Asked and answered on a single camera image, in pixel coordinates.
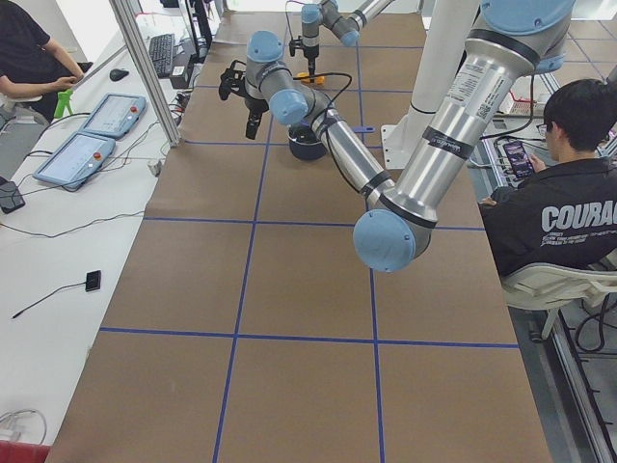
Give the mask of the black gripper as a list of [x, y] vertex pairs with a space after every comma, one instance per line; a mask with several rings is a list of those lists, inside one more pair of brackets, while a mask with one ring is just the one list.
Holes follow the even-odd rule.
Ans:
[[307, 46], [303, 48], [304, 57], [308, 60], [308, 75], [316, 75], [316, 59], [319, 56], [319, 46]]
[[249, 118], [246, 123], [245, 136], [254, 140], [261, 124], [261, 118], [268, 111], [268, 103], [265, 99], [247, 95], [245, 106], [249, 110]]

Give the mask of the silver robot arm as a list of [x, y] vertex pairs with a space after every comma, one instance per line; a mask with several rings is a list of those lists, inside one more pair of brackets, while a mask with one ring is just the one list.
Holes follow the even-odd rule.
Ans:
[[308, 61], [308, 77], [316, 76], [316, 60], [320, 50], [320, 28], [330, 30], [344, 46], [354, 46], [361, 30], [370, 19], [391, 4], [389, 0], [365, 1], [353, 12], [344, 16], [333, 0], [305, 4], [301, 9], [301, 35], [289, 42], [289, 53], [294, 56], [301, 50]]
[[283, 125], [308, 124], [369, 202], [353, 231], [358, 256], [372, 269], [397, 271], [428, 247], [439, 203], [515, 81], [561, 66], [573, 8], [570, 1], [437, 2], [409, 111], [382, 138], [405, 161], [398, 179], [327, 96], [293, 79], [272, 32], [248, 42], [244, 96]]

